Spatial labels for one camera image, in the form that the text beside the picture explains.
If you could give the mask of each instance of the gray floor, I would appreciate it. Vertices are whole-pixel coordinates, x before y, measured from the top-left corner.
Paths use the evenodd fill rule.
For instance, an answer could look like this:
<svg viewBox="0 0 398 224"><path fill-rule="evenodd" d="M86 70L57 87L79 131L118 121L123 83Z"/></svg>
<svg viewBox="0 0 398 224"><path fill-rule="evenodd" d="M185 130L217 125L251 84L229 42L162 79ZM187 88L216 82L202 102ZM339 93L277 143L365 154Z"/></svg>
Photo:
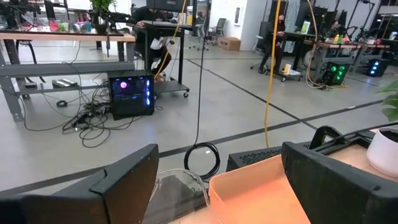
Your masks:
<svg viewBox="0 0 398 224"><path fill-rule="evenodd" d="M73 47L73 42L33 42L33 45L39 63L71 62L78 51L78 44ZM184 98L182 93L162 95L157 104L163 110L140 119L125 131L113 131L103 145L94 149L83 147L78 133L63 135L61 129L34 132L26 130L21 123L14 123L4 96L0 94L0 191L104 166L150 143L159 144L161 152L175 152L174 149L193 144L200 72L197 64L200 64L201 52L188 49L189 45L193 44L187 41L183 82L191 88L190 96ZM215 140L219 143L216 146L221 156L221 173L225 171L228 154L266 146L261 129L264 128L264 100L270 78L249 69L252 63L260 61L253 52L209 48L203 65L199 141ZM178 58L177 44L171 46L170 52L173 58L176 55ZM22 63L32 63L29 48L21 47L20 58ZM117 57L107 58L95 50L95 43L82 43L76 63L108 60L117 60ZM174 68L170 64L166 72L177 77L177 70L178 61ZM97 76L83 75L82 79L91 80ZM393 75L369 78L350 73L346 88L331 91L311 89L305 82L281 83L274 79L271 100L274 106L270 108L269 126L276 126L276 129L269 132L271 146L281 145L284 141L309 141L315 132L314 127L323 125L334 126L346 133L386 123L387 119L381 113L382 106L377 102L384 95L376 94L376 91L393 79L396 79ZM72 100L78 97L78 93L52 93L50 96ZM32 95L32 99L25 102L28 127L43 129L56 126L68 120L61 114L73 116L76 113L78 101L65 109L57 108L56 113L50 107L55 107L57 100L54 98L47 97L47 102L43 95ZM354 108L367 103L369 106ZM108 124L116 126L125 122L109 121ZM159 172L183 168L183 156L184 153L172 153L161 158ZM213 164L214 155L204 149L192 154L190 166L199 174L207 172ZM35 190L34 193L50 194L71 183L73 181Z"/></svg>

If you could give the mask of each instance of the workbench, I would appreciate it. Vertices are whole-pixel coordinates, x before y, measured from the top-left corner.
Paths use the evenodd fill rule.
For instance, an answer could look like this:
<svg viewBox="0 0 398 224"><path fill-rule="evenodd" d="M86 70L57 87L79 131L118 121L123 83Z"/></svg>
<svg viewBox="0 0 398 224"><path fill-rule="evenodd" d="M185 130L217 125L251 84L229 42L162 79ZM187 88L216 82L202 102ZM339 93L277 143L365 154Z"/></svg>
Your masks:
<svg viewBox="0 0 398 224"><path fill-rule="evenodd" d="M363 61L381 59L386 49L389 49L388 45L361 44L361 50L356 54L354 64L350 70L355 72Z"/></svg>
<svg viewBox="0 0 398 224"><path fill-rule="evenodd" d="M313 45L314 42L310 40L305 40L304 44ZM331 44L325 42L317 42L316 53L313 57L318 57L317 59L317 70L314 75L312 75L312 80L316 81L320 79L322 74L322 66L328 62L344 62L348 64L354 64L354 52L361 50L362 45L360 44ZM347 50L348 56L342 57L342 51Z"/></svg>
<svg viewBox="0 0 398 224"><path fill-rule="evenodd" d="M126 43L127 61L124 61L124 48L119 49L120 62L98 62L98 63L41 63L21 65L14 40L72 40L72 41L116 41L118 46ZM132 35L111 34L68 34L68 33L46 33L46 32L19 32L19 31L0 31L0 39L6 45L7 54L11 62L6 64L0 49L0 85L3 89L9 110L15 122L23 121L21 107L18 102L22 95L24 99L29 99L30 94L49 93L56 91L87 90L98 88L98 85L84 85L79 83L79 87L53 88L50 83L40 83L37 88L25 88L24 77L48 77L60 75L84 75L92 73L134 70L134 42L136 38ZM12 83L12 78L17 80L16 85Z"/></svg>

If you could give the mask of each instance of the black floor stripe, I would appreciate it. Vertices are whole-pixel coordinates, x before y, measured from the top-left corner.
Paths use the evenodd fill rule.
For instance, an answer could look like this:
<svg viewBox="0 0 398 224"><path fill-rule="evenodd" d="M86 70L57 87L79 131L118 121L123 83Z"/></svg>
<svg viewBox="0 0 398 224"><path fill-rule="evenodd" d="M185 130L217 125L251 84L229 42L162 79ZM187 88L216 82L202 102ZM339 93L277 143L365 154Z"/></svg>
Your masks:
<svg viewBox="0 0 398 224"><path fill-rule="evenodd" d="M41 189L41 188L44 188L44 187L49 187L49 186L61 184L61 183L68 182L68 181L71 181L71 180L84 178L84 177L87 177L89 175L93 175L95 172L100 171L102 168L103 167L97 167L97 168L94 168L94 169L88 169L88 170L84 170L84 171L81 171L81 172L76 172L74 174L63 175L63 176L60 176L60 177L51 178L51 179L43 180L43 181L40 181L40 182L23 185L23 186L20 186L20 187L14 187L14 188L8 189L8 190L2 190L2 191L0 191L0 197L10 196L10 195L15 195L15 194L21 194L21 193L29 192L29 191L32 191L32 190L37 190L37 189Z"/></svg>
<svg viewBox="0 0 398 224"><path fill-rule="evenodd" d="M191 62L191 63L193 63L194 65L200 67L199 64L197 64L197 63L195 63L195 62L192 62L191 60L188 60L188 61ZM240 90L242 90L242 91L244 91L245 93L247 93L247 94L249 94L249 95L251 95L251 96L257 98L258 100L261 100L262 102L267 103L267 101L264 100L263 98L261 98L261 97L255 95L254 93L251 93L250 91L248 91L248 90L246 90L246 89L240 87L239 85L237 85L237 84L235 84L235 83L229 81L227 78L224 78L224 77L222 77L221 75L219 75L219 74L217 74L217 73L215 73L215 72L212 72L212 71L209 70L209 69L205 69L205 68L204 68L204 70L206 70L207 72L210 72L212 75L215 75L216 77L218 77L218 78L220 78L220 79L222 79L222 80L228 82L229 84L235 86L236 88L239 88ZM272 104L272 103L269 103L269 105L272 106L273 108L279 110L280 112L286 114L287 116L290 116L291 118L293 118L293 119L295 119L295 120L297 120L297 121L300 121L300 122L304 123L305 125L309 126L310 128L315 129L315 130L317 129L317 128L314 127L313 125L311 125L311 124L307 123L306 121L302 120L301 118L298 118L297 116L295 116L295 115L293 115L293 114L287 112L286 110L283 110L282 108L280 108L280 107L278 107L278 106L276 106L276 105L274 105L274 104Z"/></svg>
<svg viewBox="0 0 398 224"><path fill-rule="evenodd" d="M383 102L382 100L377 100L377 101L373 101L373 102L370 102L370 103L365 103L365 104L358 105L358 106L352 106L352 107L349 107L349 108L336 110L336 111L332 111L332 112L325 113L325 114L315 115L315 116L312 116L312 117L309 117L309 118L304 118L303 121L313 121L315 119L325 118L325 117L328 117L328 116L332 116L332 115L336 115L336 114L340 114L340 113L344 113L344 112L348 112L348 111L352 111L352 110L365 108L365 107L376 105L376 104L379 104L379 103L382 103L382 102Z"/></svg>
<svg viewBox="0 0 398 224"><path fill-rule="evenodd" d="M373 83L368 83L368 82L366 82L366 81L362 81L362 80L357 80L356 78L351 78L351 77L347 77L347 76L346 76L346 78L348 78L348 79L350 79L350 80L357 81L357 82L365 83L365 84L367 84L367 85L371 85L371 86L380 87L379 85L376 85L376 84L373 84Z"/></svg>
<svg viewBox="0 0 398 224"><path fill-rule="evenodd" d="M286 128L288 126L292 126L292 125L299 124L299 123L300 123L299 121L291 121L291 122L286 122L286 123L282 123L282 124L273 125L273 126L268 127L268 131L273 131L273 130L280 129L280 128ZM264 128L261 128L261 129L248 131L248 132L245 132L245 133L241 133L241 134L235 134L233 136L228 136L228 137L225 137L225 138L215 139L215 140L212 140L212 141L209 141L209 142L212 143L212 144L221 144L221 143L224 143L224 142L245 138L245 137L252 136L252 135L255 135L255 134L261 134L263 132L264 132ZM173 155L176 155L176 154L187 152L190 147L191 146L185 146L185 147L181 147L181 148L178 148L178 149L172 149L172 150L166 151L166 152L161 152L159 154L159 157L160 158L165 158L165 157L168 157L168 156L173 156ZM3 190L3 191L0 191L0 197L1 196L5 196L5 195L14 195L14 194L21 194L21 193L24 193L24 192L30 192L32 190L37 190L37 189L41 189L41 188L44 188L44 187L49 187L49 186L61 184L61 183L64 183L64 182L68 182L68 181L71 181L71 180L76 180L76 179L80 179L80 178L83 178L83 177L87 177L89 175L93 175L95 172L98 172L103 167L104 166L97 167L97 168L94 168L94 169L84 170L84 171L77 172L77 173L74 173L74 174L63 175L63 176L60 176L60 177L51 178L51 179L43 180L43 181L40 181L40 182L23 185L23 186L20 186L20 187L14 187L12 189Z"/></svg>

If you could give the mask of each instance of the monitor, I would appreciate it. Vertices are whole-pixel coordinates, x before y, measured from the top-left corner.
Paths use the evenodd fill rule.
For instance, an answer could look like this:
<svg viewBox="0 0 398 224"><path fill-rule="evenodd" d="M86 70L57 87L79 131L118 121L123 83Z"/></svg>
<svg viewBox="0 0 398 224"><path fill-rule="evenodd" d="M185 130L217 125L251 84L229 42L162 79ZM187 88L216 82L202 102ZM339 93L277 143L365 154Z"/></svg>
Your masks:
<svg viewBox="0 0 398 224"><path fill-rule="evenodd" d="M188 4L186 3L183 9L184 1L185 0L147 0L147 7L169 12L186 12Z"/></svg>

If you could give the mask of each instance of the box on shelf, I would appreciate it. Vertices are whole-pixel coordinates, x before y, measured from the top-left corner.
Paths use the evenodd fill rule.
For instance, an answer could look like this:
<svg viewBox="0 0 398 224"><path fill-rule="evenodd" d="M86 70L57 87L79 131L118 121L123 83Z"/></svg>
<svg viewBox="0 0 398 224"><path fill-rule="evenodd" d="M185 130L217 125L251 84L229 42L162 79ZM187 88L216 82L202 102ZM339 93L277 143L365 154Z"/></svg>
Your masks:
<svg viewBox="0 0 398 224"><path fill-rule="evenodd" d="M241 40L235 37L220 37L217 44L225 50L240 50L241 48Z"/></svg>

